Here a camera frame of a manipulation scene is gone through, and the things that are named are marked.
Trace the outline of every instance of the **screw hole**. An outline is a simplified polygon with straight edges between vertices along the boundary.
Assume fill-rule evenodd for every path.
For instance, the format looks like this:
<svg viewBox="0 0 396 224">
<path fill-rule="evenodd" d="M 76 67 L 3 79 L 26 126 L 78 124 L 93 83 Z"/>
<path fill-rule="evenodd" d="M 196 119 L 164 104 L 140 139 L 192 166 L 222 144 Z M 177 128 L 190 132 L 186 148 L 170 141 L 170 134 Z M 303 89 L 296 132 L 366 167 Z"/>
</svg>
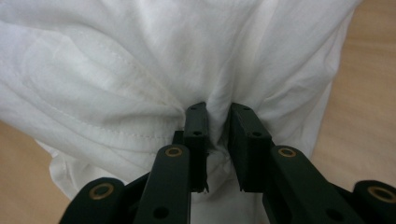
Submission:
<svg viewBox="0 0 396 224">
<path fill-rule="evenodd" d="M 329 218 L 331 218 L 334 221 L 339 221 L 339 222 L 344 221 L 343 215 L 341 215 L 341 213 L 339 213 L 334 209 L 331 208 L 327 209 L 326 214 Z"/>
<path fill-rule="evenodd" d="M 384 203 L 396 203 L 396 194 L 392 191 L 378 187 L 371 186 L 368 188 L 369 193 Z"/>
<path fill-rule="evenodd" d="M 178 157 L 183 154 L 183 151 L 179 147 L 170 147 L 165 150 L 165 154 L 168 157 Z"/>
<path fill-rule="evenodd" d="M 256 136 L 256 137 L 260 137 L 260 136 L 262 136 L 262 134 L 261 133 L 259 133 L 259 132 L 254 132 L 254 133 L 252 133 L 254 136 Z"/>
<path fill-rule="evenodd" d="M 155 218 L 164 219 L 169 216 L 169 210 L 165 207 L 158 207 L 154 210 L 153 215 Z"/>
<path fill-rule="evenodd" d="M 295 157 L 297 155 L 294 150 L 285 147 L 281 148 L 278 153 L 284 157 Z"/>
<path fill-rule="evenodd" d="M 110 183 L 96 185 L 90 190 L 90 198 L 93 200 L 102 200 L 108 197 L 114 191 L 114 186 Z"/>
</svg>

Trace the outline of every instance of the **wooden table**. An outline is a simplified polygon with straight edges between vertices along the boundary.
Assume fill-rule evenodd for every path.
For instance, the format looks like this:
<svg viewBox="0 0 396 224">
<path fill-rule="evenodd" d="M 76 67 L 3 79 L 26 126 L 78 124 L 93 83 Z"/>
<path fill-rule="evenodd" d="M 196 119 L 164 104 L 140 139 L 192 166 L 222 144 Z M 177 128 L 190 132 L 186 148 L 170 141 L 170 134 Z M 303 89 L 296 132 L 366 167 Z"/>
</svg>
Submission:
<svg viewBox="0 0 396 224">
<path fill-rule="evenodd" d="M 396 186 L 396 1 L 366 0 L 350 25 L 312 161 L 352 189 Z M 0 223 L 56 223 L 69 201 L 50 180 L 50 155 L 0 122 Z"/>
</svg>

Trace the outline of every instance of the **black plastic part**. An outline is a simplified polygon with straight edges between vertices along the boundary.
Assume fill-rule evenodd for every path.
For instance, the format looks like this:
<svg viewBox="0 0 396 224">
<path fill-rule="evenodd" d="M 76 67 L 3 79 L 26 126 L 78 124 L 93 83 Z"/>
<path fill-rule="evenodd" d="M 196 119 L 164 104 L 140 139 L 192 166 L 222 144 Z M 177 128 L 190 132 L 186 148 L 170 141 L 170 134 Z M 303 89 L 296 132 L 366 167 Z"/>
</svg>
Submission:
<svg viewBox="0 0 396 224">
<path fill-rule="evenodd" d="M 264 129 L 253 110 L 245 105 L 231 105 L 227 126 L 228 150 L 240 189 L 262 192 L 265 161 L 274 145 L 271 134 Z"/>
<path fill-rule="evenodd" d="M 273 147 L 262 202 L 272 224 L 364 223 L 335 187 L 293 147 Z"/>
<path fill-rule="evenodd" d="M 183 145 L 191 153 L 191 192 L 208 191 L 206 157 L 208 144 L 206 104 L 190 106 L 186 111 Z"/>
<path fill-rule="evenodd" d="M 133 223 L 148 179 L 149 173 L 140 176 L 134 182 L 125 186 L 123 200 L 125 201 L 124 204 L 127 208 L 127 215 L 125 216 L 122 223 Z"/>
<path fill-rule="evenodd" d="M 124 185 L 118 179 L 96 179 L 78 193 L 60 223 L 120 223 L 126 214 L 123 193 Z"/>
<path fill-rule="evenodd" d="M 134 224 L 190 223 L 190 152 L 182 145 L 159 150 Z"/>
<path fill-rule="evenodd" d="M 352 195 L 356 209 L 367 223 L 396 223 L 396 188 L 366 180 L 355 185 Z"/>
</svg>

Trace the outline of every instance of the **brass screw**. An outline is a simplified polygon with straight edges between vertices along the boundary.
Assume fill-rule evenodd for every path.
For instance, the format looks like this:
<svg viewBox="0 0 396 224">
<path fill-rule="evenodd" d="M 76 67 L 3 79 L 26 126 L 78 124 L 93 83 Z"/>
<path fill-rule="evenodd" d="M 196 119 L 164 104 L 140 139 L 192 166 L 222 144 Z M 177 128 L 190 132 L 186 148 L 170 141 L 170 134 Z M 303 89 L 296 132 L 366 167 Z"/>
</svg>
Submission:
<svg viewBox="0 0 396 224">
<path fill-rule="evenodd" d="M 285 147 L 282 147 L 277 152 L 284 157 L 295 157 L 297 155 L 294 150 Z"/>
<path fill-rule="evenodd" d="M 96 185 L 90 190 L 90 198 L 93 200 L 102 200 L 108 197 L 114 191 L 114 186 L 110 183 Z"/>
<path fill-rule="evenodd" d="M 178 157 L 181 156 L 181 154 L 183 154 L 183 150 L 181 150 L 181 148 L 179 147 L 170 147 L 165 150 L 165 154 L 168 157 Z"/>
</svg>

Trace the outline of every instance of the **white t-shirt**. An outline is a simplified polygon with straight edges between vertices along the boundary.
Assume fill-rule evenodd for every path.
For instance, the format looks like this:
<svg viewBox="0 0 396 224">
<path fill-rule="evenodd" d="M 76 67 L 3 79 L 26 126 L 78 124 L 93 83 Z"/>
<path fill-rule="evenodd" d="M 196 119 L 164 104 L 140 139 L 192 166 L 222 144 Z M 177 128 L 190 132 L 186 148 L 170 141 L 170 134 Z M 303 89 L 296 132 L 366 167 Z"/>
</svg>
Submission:
<svg viewBox="0 0 396 224">
<path fill-rule="evenodd" d="M 309 156 L 359 2 L 5 0 L 0 119 L 51 153 L 73 198 L 95 178 L 148 172 L 206 102 L 210 193 L 193 194 L 191 223 L 263 223 L 220 140 L 228 108 L 251 107 L 277 145 Z"/>
</svg>

